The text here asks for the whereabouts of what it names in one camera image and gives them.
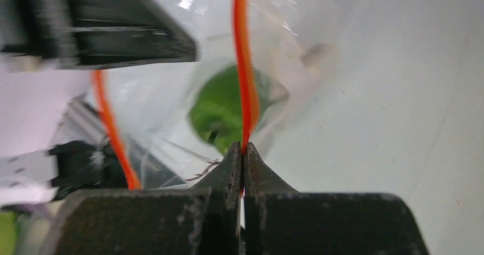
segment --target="red-orange cord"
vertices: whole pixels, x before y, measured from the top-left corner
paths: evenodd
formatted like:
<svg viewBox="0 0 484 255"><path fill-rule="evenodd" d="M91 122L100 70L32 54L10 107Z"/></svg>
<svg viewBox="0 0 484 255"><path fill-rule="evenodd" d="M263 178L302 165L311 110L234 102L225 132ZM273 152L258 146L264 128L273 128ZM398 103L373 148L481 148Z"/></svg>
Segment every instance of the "red-orange cord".
<svg viewBox="0 0 484 255"><path fill-rule="evenodd" d="M233 37L239 71L240 100L243 117L242 152L245 151L249 138L260 116L259 96L254 82L251 49L247 19L247 0L233 0Z"/></svg>
<svg viewBox="0 0 484 255"><path fill-rule="evenodd" d="M110 137L112 149L123 168L124 176L128 183L128 189L140 189L141 182L139 181L136 172L132 169L130 160L126 155L123 142L116 127L114 115L112 114L106 93L104 92L104 70L95 70L92 74L95 95L100 108L99 115L106 127L107 134Z"/></svg>

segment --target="white object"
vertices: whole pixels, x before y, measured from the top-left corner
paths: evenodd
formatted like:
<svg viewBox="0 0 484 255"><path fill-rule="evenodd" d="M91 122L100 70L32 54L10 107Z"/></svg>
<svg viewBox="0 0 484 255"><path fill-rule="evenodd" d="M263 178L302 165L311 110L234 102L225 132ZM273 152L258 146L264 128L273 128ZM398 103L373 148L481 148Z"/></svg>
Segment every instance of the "white object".
<svg viewBox="0 0 484 255"><path fill-rule="evenodd" d="M49 183L57 177L56 164L46 151L0 158L0 208L50 202L57 192Z"/></svg>

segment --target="green vegetable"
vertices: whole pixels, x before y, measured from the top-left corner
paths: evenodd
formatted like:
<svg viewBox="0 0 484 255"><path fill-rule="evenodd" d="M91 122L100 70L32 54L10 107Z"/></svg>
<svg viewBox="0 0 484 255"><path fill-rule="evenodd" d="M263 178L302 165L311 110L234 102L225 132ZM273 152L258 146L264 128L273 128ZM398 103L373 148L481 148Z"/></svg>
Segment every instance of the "green vegetable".
<svg viewBox="0 0 484 255"><path fill-rule="evenodd" d="M0 255L12 255L17 244L17 215L0 212Z"/></svg>
<svg viewBox="0 0 484 255"><path fill-rule="evenodd" d="M256 69L253 72L262 117L271 105L281 98L286 99L288 93L284 88L282 97L275 98L274 81ZM199 138L215 146L222 155L227 153L233 142L242 141L243 122L237 65L226 67L202 87L188 115Z"/></svg>

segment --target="black object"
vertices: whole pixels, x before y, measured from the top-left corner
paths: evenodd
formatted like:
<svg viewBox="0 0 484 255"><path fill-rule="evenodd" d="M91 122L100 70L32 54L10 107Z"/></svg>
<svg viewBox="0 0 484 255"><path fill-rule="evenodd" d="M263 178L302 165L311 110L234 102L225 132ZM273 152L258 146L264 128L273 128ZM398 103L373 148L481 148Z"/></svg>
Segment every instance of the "black object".
<svg viewBox="0 0 484 255"><path fill-rule="evenodd" d="M79 189L127 188L124 172L110 145L97 148L82 141L56 145L48 151L56 156L58 187L54 200L62 200Z"/></svg>
<svg viewBox="0 0 484 255"><path fill-rule="evenodd" d="M428 254L410 209L398 197L298 193L250 143L244 154L234 143L190 190L79 191L59 212L42 255Z"/></svg>
<svg viewBox="0 0 484 255"><path fill-rule="evenodd" d="M194 40L152 0L3 2L2 34L15 34L6 53L85 70L196 60Z"/></svg>

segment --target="translucent plastic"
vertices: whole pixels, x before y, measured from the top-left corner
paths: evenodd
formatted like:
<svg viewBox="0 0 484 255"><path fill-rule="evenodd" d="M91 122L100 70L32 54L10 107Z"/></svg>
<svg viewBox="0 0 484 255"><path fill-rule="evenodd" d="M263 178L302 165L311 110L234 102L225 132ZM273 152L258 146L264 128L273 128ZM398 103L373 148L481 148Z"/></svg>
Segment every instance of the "translucent plastic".
<svg viewBox="0 0 484 255"><path fill-rule="evenodd" d="M263 155L279 129L289 125L334 73L336 9L328 0L249 2L250 49L260 102L251 141ZM173 170L176 180L196 182L205 175L207 162L220 160L233 141L241 141L232 0L159 3L197 39L199 61L111 70L108 75L116 78L108 78L107 90L127 154L131 140L136 140L146 155ZM157 184L150 175L153 167L142 163L134 169L143 188L169 184Z"/></svg>

